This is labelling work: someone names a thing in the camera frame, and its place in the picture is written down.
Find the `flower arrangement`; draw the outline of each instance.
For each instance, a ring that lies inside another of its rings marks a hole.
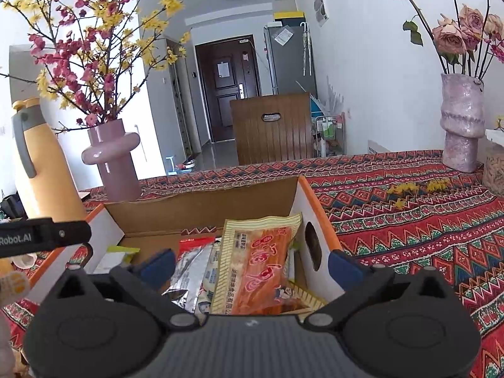
[[[161,0],[160,8],[128,28],[141,0],[1,0],[27,21],[31,55],[42,64],[36,81],[42,98],[60,99],[60,107],[83,113],[76,129],[62,125],[57,132],[88,129],[118,118],[140,91],[151,70],[165,69],[184,57],[185,48],[157,52],[168,18],[183,8],[181,0]],[[134,34],[140,38],[133,40]],[[190,38],[184,34],[180,43]],[[145,78],[133,85],[133,64],[142,59]],[[9,74],[4,77],[16,78]],[[129,77],[129,91],[120,92],[120,78]]]
[[[454,0],[456,19],[441,14],[442,20],[438,20],[435,28],[429,26],[414,0],[409,1],[417,14],[403,24],[403,30],[410,32],[413,44],[423,46],[418,25],[413,21],[419,18],[437,49],[445,74],[460,70],[462,74],[483,80],[494,57],[504,63],[504,25],[498,15],[490,14],[490,0],[487,0],[485,17],[480,10],[465,4],[460,8]]]

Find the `table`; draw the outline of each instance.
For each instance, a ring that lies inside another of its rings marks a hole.
[[[441,151],[342,156],[161,177],[141,181],[142,198],[304,175],[343,248],[363,264],[383,263],[404,274],[435,266],[444,274],[482,336],[471,377],[503,376],[504,199],[481,185],[481,169],[457,172],[444,166],[441,156]],[[448,179],[447,189],[427,192],[426,184],[439,178]],[[387,191],[404,182],[419,190],[403,196],[399,209],[394,204],[400,196]],[[105,200],[104,189],[92,189],[86,207]],[[26,324],[33,309],[20,308],[14,307]]]

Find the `brown chair back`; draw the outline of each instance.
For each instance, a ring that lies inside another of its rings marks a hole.
[[[313,158],[308,93],[232,100],[230,105],[240,165]]]

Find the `pink vase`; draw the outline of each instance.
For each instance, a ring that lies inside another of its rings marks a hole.
[[[476,170],[478,139],[485,135],[483,82],[462,74],[442,74],[441,127],[446,131],[443,163],[461,172]]]
[[[90,128],[88,134],[91,146],[82,152],[82,161],[98,165],[108,200],[137,200],[142,189],[130,152],[140,144],[140,136],[125,133],[122,119]]]

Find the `refrigerator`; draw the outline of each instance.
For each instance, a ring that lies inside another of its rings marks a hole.
[[[303,27],[290,28],[294,35],[283,46],[275,40],[276,34],[282,29],[281,26],[264,28],[273,93],[275,95],[302,93],[303,89],[297,83],[299,82],[306,91],[317,98],[313,54],[312,75],[310,75],[308,51],[306,52],[306,75],[303,75]]]

